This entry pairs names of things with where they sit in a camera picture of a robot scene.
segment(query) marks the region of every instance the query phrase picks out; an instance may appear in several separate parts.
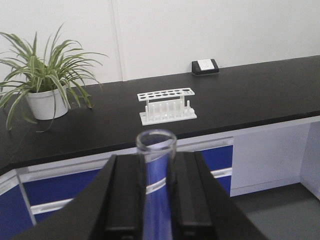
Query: cabinet drawer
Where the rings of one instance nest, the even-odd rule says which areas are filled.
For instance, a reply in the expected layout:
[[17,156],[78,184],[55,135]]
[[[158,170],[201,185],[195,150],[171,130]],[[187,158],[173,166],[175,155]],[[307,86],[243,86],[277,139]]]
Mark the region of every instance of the cabinet drawer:
[[35,214],[34,218],[37,223],[41,222],[42,220],[45,220],[47,217],[49,217],[51,214],[54,214],[56,211],[49,211],[49,212],[44,212],[40,214]]
[[0,195],[0,239],[9,239],[32,226],[18,185]]
[[200,152],[210,171],[232,167],[232,145],[211,148]]
[[57,176],[23,183],[31,206],[74,198],[99,170]]
[[226,193],[230,196],[231,176],[218,177],[216,180],[220,183]]

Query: test tube rack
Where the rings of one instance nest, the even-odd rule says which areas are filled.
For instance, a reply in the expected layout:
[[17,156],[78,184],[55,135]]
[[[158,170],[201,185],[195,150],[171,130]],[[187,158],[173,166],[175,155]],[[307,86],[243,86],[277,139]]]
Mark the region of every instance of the test tube rack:
[[[197,115],[190,107],[190,101],[186,101],[185,105],[185,96],[191,95],[195,93],[189,87],[138,93],[139,102],[146,101],[145,112],[140,112],[142,125],[196,119]],[[167,98],[175,99],[154,101]]]

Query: potted plant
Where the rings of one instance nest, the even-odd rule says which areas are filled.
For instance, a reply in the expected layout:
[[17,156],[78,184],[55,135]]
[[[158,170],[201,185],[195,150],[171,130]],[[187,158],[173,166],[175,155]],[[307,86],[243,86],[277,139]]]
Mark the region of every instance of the potted plant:
[[[58,118],[67,113],[70,108],[70,99],[75,99],[80,106],[80,98],[85,104],[92,108],[89,94],[79,84],[85,85],[85,80],[94,80],[99,83],[95,75],[88,67],[94,63],[101,63],[88,54],[104,55],[97,52],[83,52],[81,44],[76,40],[67,39],[58,44],[62,25],[51,40],[49,37],[43,57],[37,56],[37,33],[33,43],[21,39],[15,34],[0,32],[12,46],[9,53],[14,57],[0,58],[0,63],[11,67],[11,72],[0,82],[0,108],[9,105],[6,119],[6,127],[12,129],[12,118],[19,102],[26,98],[34,117],[38,120],[49,120]],[[23,116],[31,123],[36,121]]]

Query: electrical outlet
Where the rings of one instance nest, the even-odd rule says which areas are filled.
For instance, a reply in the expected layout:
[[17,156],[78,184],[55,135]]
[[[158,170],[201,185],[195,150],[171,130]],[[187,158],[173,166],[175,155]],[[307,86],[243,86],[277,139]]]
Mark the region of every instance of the electrical outlet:
[[197,61],[201,71],[215,69],[211,59],[202,59]]
[[219,67],[214,59],[202,59],[191,63],[193,75],[209,75],[219,72]]

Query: black countertop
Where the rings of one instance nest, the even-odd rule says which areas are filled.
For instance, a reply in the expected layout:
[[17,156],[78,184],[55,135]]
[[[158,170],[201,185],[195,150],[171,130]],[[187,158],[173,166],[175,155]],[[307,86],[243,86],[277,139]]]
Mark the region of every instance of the black countertop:
[[[138,133],[168,129],[178,139],[320,115],[320,56],[221,68],[220,73],[181,73],[89,85],[94,108],[72,107],[54,120],[30,124],[15,119],[5,128],[0,111],[0,174],[10,169],[135,146]],[[138,93],[191,88],[197,119],[142,126],[145,102]]]

